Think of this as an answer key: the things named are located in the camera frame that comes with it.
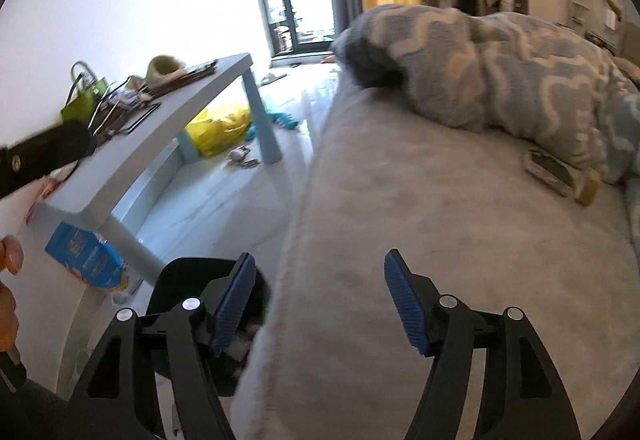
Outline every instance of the table leg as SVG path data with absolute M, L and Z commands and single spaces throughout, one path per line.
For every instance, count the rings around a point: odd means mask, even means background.
M 247 70 L 242 74 L 242 82 L 244 83 L 246 97 L 249 100 L 249 107 L 251 107 L 255 132 L 260 143 L 262 161 L 266 164 L 276 163 L 282 159 L 282 152 L 273 133 L 273 125 L 264 110 L 264 104 L 260 98 L 258 87 L 255 85 L 254 74 L 251 70 Z
M 142 245 L 112 214 L 100 226 L 98 233 L 146 282 L 156 284 L 166 263 Z
M 180 147 L 180 154 L 184 159 L 185 164 L 193 164 L 200 160 L 200 155 L 198 154 L 198 150 L 193 145 L 189 135 L 186 130 L 182 130 L 175 136 L 175 139 L 178 141 L 178 146 Z

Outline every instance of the fingernail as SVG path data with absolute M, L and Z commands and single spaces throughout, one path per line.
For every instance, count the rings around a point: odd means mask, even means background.
M 18 252 L 12 252 L 9 254 L 9 261 L 14 266 L 16 270 L 20 270 L 22 267 L 22 258 Z

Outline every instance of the tabletop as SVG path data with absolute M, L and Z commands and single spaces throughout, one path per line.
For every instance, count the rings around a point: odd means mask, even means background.
M 161 97 L 162 105 L 135 131 L 114 137 L 82 160 L 45 200 L 47 207 L 71 225 L 98 229 L 149 163 L 252 64 L 248 53 L 221 58 L 215 74 Z

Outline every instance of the light blue table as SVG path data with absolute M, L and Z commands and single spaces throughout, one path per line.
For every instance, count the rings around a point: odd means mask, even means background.
M 161 97 L 162 106 L 129 135 L 121 135 L 83 160 L 76 172 L 44 202 L 43 210 L 68 224 L 97 230 L 149 283 L 165 263 L 142 245 L 111 212 L 150 162 L 205 106 L 242 77 L 262 160 L 273 164 L 282 152 L 251 72 L 250 54 L 225 57 L 216 73 Z

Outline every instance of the bag handle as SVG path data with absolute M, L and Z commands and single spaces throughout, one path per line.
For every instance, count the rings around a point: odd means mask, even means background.
M 79 74 L 78 77 L 76 77 L 74 79 L 74 83 L 71 85 L 71 89 L 69 90 L 69 95 L 66 98 L 65 106 L 68 105 L 68 103 L 71 102 L 71 97 L 74 96 L 74 91 L 78 87 L 78 83 L 82 80 L 82 78 L 84 78 L 84 74 Z
M 82 72 L 76 76 L 76 67 L 82 67 Z M 71 80 L 76 83 L 76 81 L 83 75 L 91 77 L 93 83 L 98 82 L 98 76 L 92 70 L 92 68 L 85 61 L 76 61 L 71 67 Z

